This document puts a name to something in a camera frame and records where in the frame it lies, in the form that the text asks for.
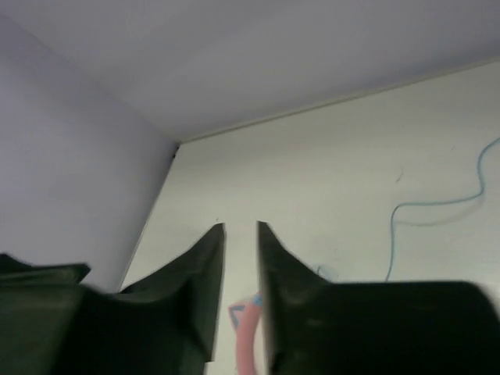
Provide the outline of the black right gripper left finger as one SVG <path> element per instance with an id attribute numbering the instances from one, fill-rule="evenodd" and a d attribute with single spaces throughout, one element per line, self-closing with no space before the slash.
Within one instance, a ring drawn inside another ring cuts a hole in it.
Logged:
<path id="1" fill-rule="evenodd" d="M 225 228 L 117 293 L 84 263 L 1 257 L 4 374 L 201 374 L 213 358 Z"/>

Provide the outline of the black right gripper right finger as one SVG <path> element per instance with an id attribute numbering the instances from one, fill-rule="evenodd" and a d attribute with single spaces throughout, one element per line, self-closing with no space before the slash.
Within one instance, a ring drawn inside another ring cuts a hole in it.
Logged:
<path id="1" fill-rule="evenodd" d="M 496 374 L 499 317 L 470 282 L 331 283 L 257 224 L 270 374 Z"/>

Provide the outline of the pink blue cat-ear headphones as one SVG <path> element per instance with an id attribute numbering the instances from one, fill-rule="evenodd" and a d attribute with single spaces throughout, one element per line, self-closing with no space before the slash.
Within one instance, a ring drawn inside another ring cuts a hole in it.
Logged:
<path id="1" fill-rule="evenodd" d="M 255 336 L 263 310 L 259 292 L 228 306 L 228 314 L 235 332 L 235 359 L 238 374 L 257 374 L 255 364 Z"/>

